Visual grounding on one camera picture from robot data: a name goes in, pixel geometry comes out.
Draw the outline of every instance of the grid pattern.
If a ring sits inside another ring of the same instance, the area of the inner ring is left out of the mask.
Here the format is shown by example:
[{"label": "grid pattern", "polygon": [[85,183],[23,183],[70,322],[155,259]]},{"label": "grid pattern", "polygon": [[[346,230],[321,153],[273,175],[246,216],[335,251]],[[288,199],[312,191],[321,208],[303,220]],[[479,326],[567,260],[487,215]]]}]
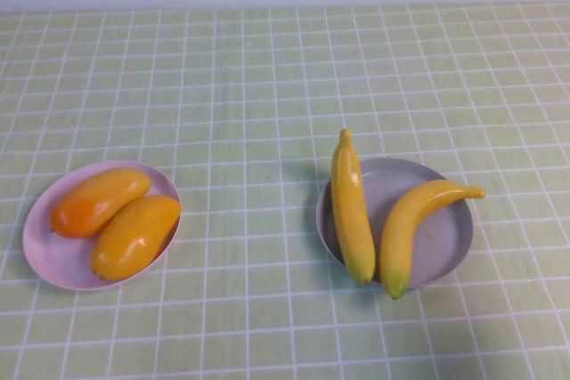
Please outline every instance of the grid pattern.
[{"label": "grid pattern", "polygon": [[[481,185],[472,251],[393,302],[314,225],[341,127]],[[0,14],[3,378],[570,378],[570,4]],[[174,179],[160,266],[37,280],[21,225],[104,159]]]}]

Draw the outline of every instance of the orange mango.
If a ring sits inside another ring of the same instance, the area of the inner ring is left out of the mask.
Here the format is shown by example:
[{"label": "orange mango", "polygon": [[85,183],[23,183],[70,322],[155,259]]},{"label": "orange mango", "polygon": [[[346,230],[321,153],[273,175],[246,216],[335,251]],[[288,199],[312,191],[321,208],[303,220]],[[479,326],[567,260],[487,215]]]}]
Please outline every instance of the orange mango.
[{"label": "orange mango", "polygon": [[71,189],[50,215],[52,230],[69,239],[91,238],[128,203],[144,196],[151,179],[120,167],[93,175]]}]

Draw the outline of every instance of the yellow banana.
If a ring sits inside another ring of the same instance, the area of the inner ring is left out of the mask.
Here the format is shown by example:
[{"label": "yellow banana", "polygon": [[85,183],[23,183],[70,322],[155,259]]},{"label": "yellow banana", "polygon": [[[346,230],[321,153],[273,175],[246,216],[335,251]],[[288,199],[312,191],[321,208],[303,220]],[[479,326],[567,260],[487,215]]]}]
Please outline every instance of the yellow banana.
[{"label": "yellow banana", "polygon": [[436,210],[464,198],[484,198],[479,187],[433,180],[409,190],[388,215],[380,243],[380,281],[395,300],[402,297],[411,275],[413,240],[421,222]]},{"label": "yellow banana", "polygon": [[345,266],[354,279],[368,283],[376,269],[376,251],[366,213],[360,162],[349,129],[340,132],[332,156],[330,186],[332,213]]}]

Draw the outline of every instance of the round plate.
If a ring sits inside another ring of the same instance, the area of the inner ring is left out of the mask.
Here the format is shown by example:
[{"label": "round plate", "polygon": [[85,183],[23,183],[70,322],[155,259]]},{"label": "round plate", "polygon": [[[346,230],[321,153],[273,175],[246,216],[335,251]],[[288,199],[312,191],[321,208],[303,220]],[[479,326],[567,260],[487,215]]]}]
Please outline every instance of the round plate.
[{"label": "round plate", "polygon": [[138,169],[151,179],[151,188],[147,195],[162,194],[180,201],[174,184],[163,173],[140,162],[130,160],[100,162],[81,167],[63,176],[39,197],[24,224],[22,236],[24,254],[40,278],[57,287],[81,291],[114,287],[141,275],[165,253],[178,229],[180,219],[176,221],[157,257],[149,266],[128,279],[108,281],[97,278],[89,267],[95,239],[66,239],[50,232],[50,213],[65,193],[92,175],[125,166]]},{"label": "round plate", "polygon": [[[444,178],[436,171],[404,159],[372,158],[361,162],[364,196],[377,252],[390,210],[405,192],[430,180]],[[330,181],[317,202],[317,230],[324,246],[344,265],[332,215]],[[465,200],[427,217],[413,244],[409,288],[422,287],[453,271],[467,255],[473,240],[473,220]],[[377,265],[373,282],[379,283]]]}]

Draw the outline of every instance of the fruit on plate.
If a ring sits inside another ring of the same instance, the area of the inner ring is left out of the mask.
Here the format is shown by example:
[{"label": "fruit on plate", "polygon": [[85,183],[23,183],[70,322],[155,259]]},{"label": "fruit on plate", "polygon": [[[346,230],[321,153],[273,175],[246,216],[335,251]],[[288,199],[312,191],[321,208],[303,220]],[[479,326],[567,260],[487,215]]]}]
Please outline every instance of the fruit on plate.
[{"label": "fruit on plate", "polygon": [[71,189],[50,215],[52,230],[64,238],[90,238],[129,202],[151,188],[151,179],[128,167],[93,175]]},{"label": "fruit on plate", "polygon": [[142,271],[156,258],[181,211],[180,202],[164,195],[144,196],[125,206],[95,243],[94,274],[122,280]]},{"label": "fruit on plate", "polygon": [[449,180],[424,182],[406,192],[390,210],[379,251],[380,281],[393,298],[402,297],[411,275],[413,240],[421,222],[436,210],[464,198],[484,198],[479,187]]},{"label": "fruit on plate", "polygon": [[340,131],[331,165],[332,213],[338,243],[350,275],[365,284],[376,269],[376,251],[366,212],[360,161],[351,132]]}]

